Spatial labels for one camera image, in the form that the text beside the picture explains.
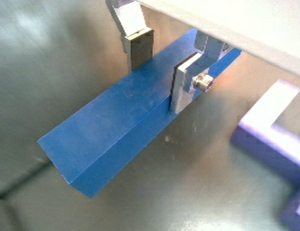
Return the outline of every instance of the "gray floor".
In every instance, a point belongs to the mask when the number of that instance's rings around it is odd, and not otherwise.
[[[144,9],[157,52],[188,28]],[[67,186],[36,139],[125,75],[104,1],[0,0],[0,195],[24,231],[284,230],[288,183],[230,144],[278,78],[244,54],[93,199]]]

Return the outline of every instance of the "blue block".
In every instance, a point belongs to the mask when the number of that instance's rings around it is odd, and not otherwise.
[[[176,116],[168,110],[172,72],[196,52],[193,36],[195,30],[183,34],[37,141],[67,183],[88,197]],[[232,49],[208,74],[215,77],[239,54]]]
[[[290,230],[300,231],[300,190],[292,195],[286,208],[280,212],[280,222]]]

